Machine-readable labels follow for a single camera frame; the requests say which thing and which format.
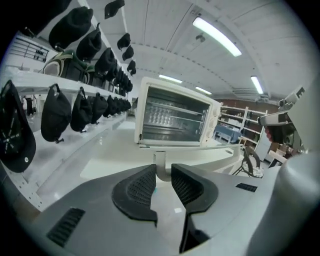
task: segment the black vent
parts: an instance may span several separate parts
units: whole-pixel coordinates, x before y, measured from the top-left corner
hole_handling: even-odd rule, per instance
[[[57,245],[64,247],[84,214],[84,210],[69,209],[46,236]]]
[[[128,195],[136,203],[150,208],[155,187],[156,175],[149,171],[128,186]]]
[[[184,206],[204,192],[204,186],[200,182],[183,172],[171,172],[171,184]]]
[[[252,186],[244,183],[239,183],[238,185],[235,186],[236,188],[242,189],[242,190],[247,190],[250,192],[256,192],[257,186]]]

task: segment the black cap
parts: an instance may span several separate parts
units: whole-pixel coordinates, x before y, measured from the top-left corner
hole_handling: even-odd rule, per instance
[[[89,96],[88,101],[92,107],[91,124],[98,124],[97,121],[108,108],[108,102],[104,97],[100,96],[99,92],[95,96]]]
[[[126,89],[128,85],[129,78],[126,74],[123,74],[122,79],[120,81],[119,87]]]
[[[113,98],[111,97],[111,95],[109,95],[109,97],[106,101],[108,103],[108,107],[105,110],[105,112],[103,113],[103,116],[105,118],[107,118],[109,115],[113,116],[117,112],[117,106],[116,106]]]
[[[125,61],[127,59],[130,59],[134,56],[134,49],[132,48],[132,46],[130,45],[125,52],[122,54],[122,59]]]
[[[58,84],[53,84],[49,88],[42,111],[41,134],[46,141],[59,143],[64,141],[59,138],[71,121],[71,104],[60,91]]]
[[[104,76],[104,79],[111,82],[118,75],[118,67],[115,65],[112,69],[108,71],[108,73]]]
[[[115,0],[108,3],[104,8],[104,19],[115,16],[122,6],[125,6],[125,0]]]
[[[131,71],[136,69],[136,62],[134,60],[131,60],[128,67],[126,68],[126,71]]]
[[[112,69],[114,66],[117,66],[115,55],[111,48],[107,48],[95,63],[94,70],[96,72],[104,74],[105,72]]]
[[[79,43],[76,48],[76,56],[81,61],[92,61],[97,52],[101,49],[101,32],[99,30],[99,24],[96,29],[87,34]]]
[[[116,43],[118,46],[118,49],[121,51],[122,48],[128,47],[130,45],[131,39],[130,39],[130,34],[125,33]]]
[[[94,11],[85,6],[72,9],[51,30],[49,43],[52,48],[58,51],[59,48],[66,49],[84,36],[91,27],[93,15]]]
[[[137,70],[134,68],[134,69],[131,70],[130,75],[133,76],[136,73],[137,73]]]
[[[121,83],[123,75],[124,75],[124,72],[122,71],[122,68],[120,67],[118,74],[117,74],[115,81],[114,81],[116,85],[119,85]]]
[[[0,159],[15,173],[24,172],[36,153],[36,140],[11,80],[0,94]]]
[[[72,109],[71,129],[75,132],[82,132],[85,126],[90,124],[92,115],[91,105],[86,98],[85,90],[80,87]]]
[[[22,10],[25,11],[26,17],[21,18],[19,22],[20,32],[26,36],[34,37],[39,34],[49,22],[62,14],[69,6],[71,0],[55,0],[47,2],[44,11],[43,0],[26,1],[26,6]]]
[[[128,85],[127,85],[127,88],[126,88],[126,92],[129,93],[132,91],[132,88],[133,88],[133,84],[132,82],[129,80],[128,81]]]

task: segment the ceiling beam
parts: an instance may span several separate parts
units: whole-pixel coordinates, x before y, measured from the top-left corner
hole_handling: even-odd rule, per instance
[[[186,66],[190,66],[192,67],[195,71],[199,71],[199,72],[206,72],[209,76],[215,76],[216,79],[219,79],[221,81],[221,83],[223,84],[223,86],[225,86],[225,88],[234,95],[233,93],[233,87],[228,84],[224,79],[222,79],[221,77],[219,77],[215,72],[213,72],[212,70],[196,63],[193,62],[190,59],[187,59],[185,57],[179,56],[177,54],[171,53],[169,51],[166,50],[162,50],[156,47],[151,47],[151,46],[146,46],[146,45],[141,45],[141,44],[135,44],[132,43],[131,44],[134,51],[135,52],[140,52],[140,53],[146,53],[148,55],[157,55],[159,57],[163,57],[163,58],[167,58],[171,61],[174,62],[178,62],[178,63],[182,63],[185,64]]]
[[[255,63],[263,83],[263,88],[267,91],[269,98],[271,98],[270,86],[268,84],[268,80],[266,75],[264,74],[263,65],[258,57],[257,51],[254,49],[253,45],[249,42],[248,38],[241,32],[241,30],[227,17],[227,15],[222,11],[214,7],[212,3],[207,2],[206,0],[185,0],[194,4],[201,9],[205,10],[213,17],[215,17],[219,22],[221,22],[231,33],[233,33],[240,43],[244,46],[250,57],[252,58],[253,62]]]

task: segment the gray plastic panel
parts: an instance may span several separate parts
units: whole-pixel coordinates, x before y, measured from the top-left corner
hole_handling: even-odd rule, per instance
[[[95,256],[173,255],[154,222],[128,218],[117,209],[111,198],[112,190],[119,181],[149,166],[81,184],[41,213],[33,227],[40,232],[40,236],[45,236],[69,208],[79,208],[85,211],[85,215],[66,243],[66,251],[75,255]]]

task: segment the white ceiling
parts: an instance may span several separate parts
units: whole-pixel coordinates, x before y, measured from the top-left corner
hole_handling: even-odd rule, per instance
[[[214,98],[254,99],[257,93],[250,77],[258,76],[264,93],[280,99],[299,85],[308,87],[320,70],[316,44],[281,0],[126,0],[123,10],[104,20],[108,2],[87,0],[118,59],[123,52],[117,41],[130,33],[137,67],[131,80],[136,87],[144,76],[163,74],[182,80],[187,88],[204,88]],[[72,0],[40,36],[48,38],[54,24],[78,6]],[[234,57],[194,27],[199,14],[235,42],[242,55]],[[200,34],[204,42],[196,40]],[[254,95],[239,96],[235,92],[240,89]]]

